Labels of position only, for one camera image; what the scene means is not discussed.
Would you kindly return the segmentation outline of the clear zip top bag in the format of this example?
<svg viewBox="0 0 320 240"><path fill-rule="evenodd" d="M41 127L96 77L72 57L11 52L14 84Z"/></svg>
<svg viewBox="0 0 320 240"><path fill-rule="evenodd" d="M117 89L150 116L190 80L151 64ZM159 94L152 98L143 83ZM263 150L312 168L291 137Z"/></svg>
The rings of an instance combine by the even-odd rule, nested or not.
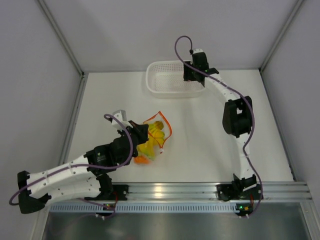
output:
<svg viewBox="0 0 320 240"><path fill-rule="evenodd" d="M158 111L145 120L148 125L148 141L137 146L138 156L133 158L137 165L149 165L164 152L167 140L172 136L172 127L165 115Z"/></svg>

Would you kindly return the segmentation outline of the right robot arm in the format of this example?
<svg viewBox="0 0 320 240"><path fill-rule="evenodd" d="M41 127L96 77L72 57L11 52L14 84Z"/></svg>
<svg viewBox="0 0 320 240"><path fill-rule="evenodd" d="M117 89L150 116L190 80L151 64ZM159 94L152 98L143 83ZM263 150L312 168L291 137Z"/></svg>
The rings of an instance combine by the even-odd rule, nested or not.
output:
<svg viewBox="0 0 320 240"><path fill-rule="evenodd" d="M183 61L183 80L196 81L213 93L223 105L222 127L234 143L235 171L231 192L240 199L251 194L259 177L250 160L249 142L255 130L253 103L250 96L225 83L216 68L210 68L207 55L200 48L191 49L190 61Z"/></svg>

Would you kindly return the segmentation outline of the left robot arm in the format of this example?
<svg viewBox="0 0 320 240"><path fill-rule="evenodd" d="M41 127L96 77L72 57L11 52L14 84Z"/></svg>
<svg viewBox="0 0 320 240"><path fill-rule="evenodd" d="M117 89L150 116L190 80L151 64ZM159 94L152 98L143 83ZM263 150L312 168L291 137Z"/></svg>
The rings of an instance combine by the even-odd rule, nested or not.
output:
<svg viewBox="0 0 320 240"><path fill-rule="evenodd" d="M130 164L138 145L148 141L148 124L132 120L119 137L75 160L38 173L17 174L18 206L22 214L38 212L56 202L71 199L107 200L114 191L109 173Z"/></svg>

